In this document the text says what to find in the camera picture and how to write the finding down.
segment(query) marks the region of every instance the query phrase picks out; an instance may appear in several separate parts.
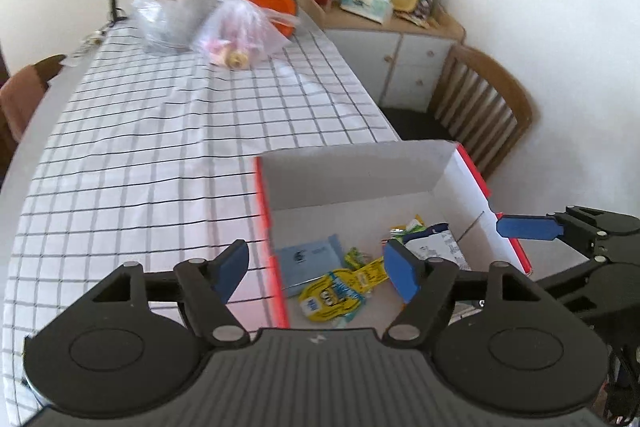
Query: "tablecloth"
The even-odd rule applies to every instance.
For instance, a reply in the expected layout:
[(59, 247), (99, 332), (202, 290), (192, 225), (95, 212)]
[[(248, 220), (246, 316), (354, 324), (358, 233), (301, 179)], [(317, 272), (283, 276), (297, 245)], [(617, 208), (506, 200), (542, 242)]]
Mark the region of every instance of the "tablecloth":
[[(2, 367), (12, 425), (38, 409), (22, 383), (24, 337), (125, 261), (171, 270), (245, 239), (251, 262), (229, 308), (271, 325), (253, 157), (266, 150), (395, 140), (311, 20), (250, 71), (157, 56), (130, 23), (109, 34), (43, 151), (12, 250)], [(175, 305), (152, 304), (179, 320)]]

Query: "cardboard box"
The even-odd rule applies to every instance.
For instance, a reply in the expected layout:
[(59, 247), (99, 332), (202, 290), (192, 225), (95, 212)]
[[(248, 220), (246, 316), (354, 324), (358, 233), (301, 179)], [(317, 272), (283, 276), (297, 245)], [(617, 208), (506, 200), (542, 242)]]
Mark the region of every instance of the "cardboard box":
[[(257, 192), (271, 252), (337, 233), (342, 247), (379, 257), (389, 227), (420, 214), (427, 225), (446, 222), (466, 261), (487, 270), (508, 261), (524, 273), (530, 264), (517, 241), (495, 231), (486, 185), (464, 148), (423, 140), (276, 150), (256, 158)], [(285, 299), (276, 258), (268, 270), (279, 327), (323, 328)], [(387, 281), (377, 286), (350, 322), (379, 333), (401, 310)]]

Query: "plastic bag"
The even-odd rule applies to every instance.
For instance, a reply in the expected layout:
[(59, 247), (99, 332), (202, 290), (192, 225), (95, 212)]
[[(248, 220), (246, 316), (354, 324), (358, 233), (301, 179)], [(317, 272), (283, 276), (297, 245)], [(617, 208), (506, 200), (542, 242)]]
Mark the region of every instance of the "plastic bag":
[(296, 26), (299, 19), (247, 0), (227, 0), (202, 25), (194, 48), (211, 64), (251, 68), (289, 44), (271, 21)]
[(133, 0), (137, 26), (151, 51), (188, 50), (206, 17), (224, 0)]

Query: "white cabinet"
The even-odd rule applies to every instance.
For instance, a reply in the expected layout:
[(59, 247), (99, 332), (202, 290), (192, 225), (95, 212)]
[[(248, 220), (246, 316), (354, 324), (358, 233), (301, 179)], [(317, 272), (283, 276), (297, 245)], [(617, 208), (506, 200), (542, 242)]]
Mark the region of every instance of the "white cabinet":
[(404, 35), (380, 107), (426, 112), (453, 40)]
[(380, 104), (400, 35), (392, 32), (325, 30), (364, 88)]

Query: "light blue package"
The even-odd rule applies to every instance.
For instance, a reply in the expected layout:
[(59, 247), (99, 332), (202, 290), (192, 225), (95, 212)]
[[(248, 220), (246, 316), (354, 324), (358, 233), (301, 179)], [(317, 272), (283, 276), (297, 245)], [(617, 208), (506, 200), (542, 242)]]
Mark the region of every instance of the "light blue package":
[(337, 235), (276, 250), (286, 297), (298, 295), (309, 282), (342, 267), (342, 247)]

